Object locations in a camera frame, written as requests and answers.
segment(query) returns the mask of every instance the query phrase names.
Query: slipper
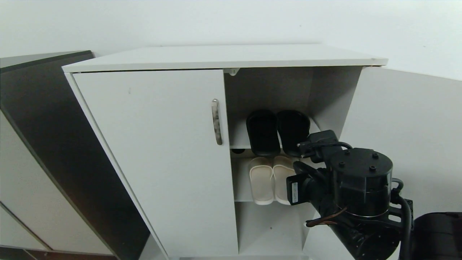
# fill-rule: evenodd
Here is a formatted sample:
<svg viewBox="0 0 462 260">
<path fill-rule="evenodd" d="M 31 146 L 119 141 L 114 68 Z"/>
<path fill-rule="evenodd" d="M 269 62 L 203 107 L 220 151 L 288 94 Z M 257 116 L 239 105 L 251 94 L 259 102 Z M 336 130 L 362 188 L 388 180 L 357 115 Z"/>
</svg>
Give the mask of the slipper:
<svg viewBox="0 0 462 260">
<path fill-rule="evenodd" d="M 295 175 L 292 160 L 285 156 L 276 156 L 273 161 L 274 196 L 284 205 L 290 205 L 287 199 L 287 183 L 289 176 Z"/>
<path fill-rule="evenodd" d="M 257 110 L 247 117 L 250 148 L 256 156 L 272 157 L 281 152 L 278 119 L 270 110 Z"/>
<path fill-rule="evenodd" d="M 249 163 L 250 188 L 252 198 L 258 205 L 268 205 L 274 200 L 273 168 L 264 157 L 257 157 Z"/>
<path fill-rule="evenodd" d="M 282 149 L 288 156 L 302 156 L 297 144 L 306 141 L 310 133 L 310 120 L 296 110 L 284 110 L 278 113 L 278 132 Z"/>
</svg>

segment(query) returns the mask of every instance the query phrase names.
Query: white wall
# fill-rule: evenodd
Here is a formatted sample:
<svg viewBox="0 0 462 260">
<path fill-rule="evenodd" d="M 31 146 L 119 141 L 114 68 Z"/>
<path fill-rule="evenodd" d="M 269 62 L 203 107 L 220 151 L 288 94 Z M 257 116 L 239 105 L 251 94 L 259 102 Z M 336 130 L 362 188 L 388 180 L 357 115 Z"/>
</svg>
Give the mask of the white wall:
<svg viewBox="0 0 462 260">
<path fill-rule="evenodd" d="M 322 42 L 462 80 L 461 13 L 462 1 L 11 1 L 0 6 L 0 56 Z"/>
</svg>

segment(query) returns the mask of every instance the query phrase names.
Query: white slipper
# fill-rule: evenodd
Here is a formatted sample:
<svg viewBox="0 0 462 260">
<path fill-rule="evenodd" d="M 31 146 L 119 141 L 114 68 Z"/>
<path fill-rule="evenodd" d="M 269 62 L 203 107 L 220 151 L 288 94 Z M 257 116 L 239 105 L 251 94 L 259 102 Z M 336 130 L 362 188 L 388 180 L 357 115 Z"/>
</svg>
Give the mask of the white slipper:
<svg viewBox="0 0 462 260">
<path fill-rule="evenodd" d="M 271 162 L 264 157 L 257 157 L 249 163 L 250 187 L 254 202 L 268 205 L 274 200 L 273 168 Z"/>
<path fill-rule="evenodd" d="M 273 161 L 274 174 L 274 196 L 276 200 L 284 205 L 290 205 L 287 199 L 287 184 L 286 178 L 295 175 L 292 166 L 292 160 L 285 156 L 276 156 Z"/>
</svg>

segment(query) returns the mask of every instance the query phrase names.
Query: cabinet door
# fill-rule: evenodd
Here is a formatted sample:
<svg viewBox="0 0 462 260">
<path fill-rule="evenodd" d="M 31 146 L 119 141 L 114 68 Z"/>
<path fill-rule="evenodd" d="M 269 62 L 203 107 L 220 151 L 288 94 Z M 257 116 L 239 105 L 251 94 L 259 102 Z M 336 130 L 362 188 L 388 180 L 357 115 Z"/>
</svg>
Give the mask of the cabinet door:
<svg viewBox="0 0 462 260">
<path fill-rule="evenodd" d="M 0 199 L 53 250 L 111 254 L 0 111 Z"/>
<path fill-rule="evenodd" d="M 367 67 L 340 139 L 394 164 L 414 217 L 462 211 L 462 81 Z"/>
<path fill-rule="evenodd" d="M 223 71 L 73 76 L 101 141 L 167 254 L 237 254 Z M 213 99 L 219 102 L 222 145 L 214 133 Z"/>
</svg>

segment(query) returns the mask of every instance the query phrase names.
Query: black slipper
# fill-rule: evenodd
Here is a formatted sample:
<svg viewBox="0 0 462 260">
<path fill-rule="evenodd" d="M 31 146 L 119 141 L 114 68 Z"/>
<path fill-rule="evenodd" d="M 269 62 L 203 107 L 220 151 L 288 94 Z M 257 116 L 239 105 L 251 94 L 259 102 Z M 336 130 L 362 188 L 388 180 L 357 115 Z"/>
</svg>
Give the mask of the black slipper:
<svg viewBox="0 0 462 260">
<path fill-rule="evenodd" d="M 278 132 L 282 149 L 292 157 L 301 157 L 297 144 L 306 141 L 310 132 L 310 120 L 296 110 L 284 110 L 278 113 Z"/>
<path fill-rule="evenodd" d="M 281 152 L 278 119 L 270 110 L 257 110 L 247 117 L 250 147 L 256 156 L 276 156 Z"/>
</svg>

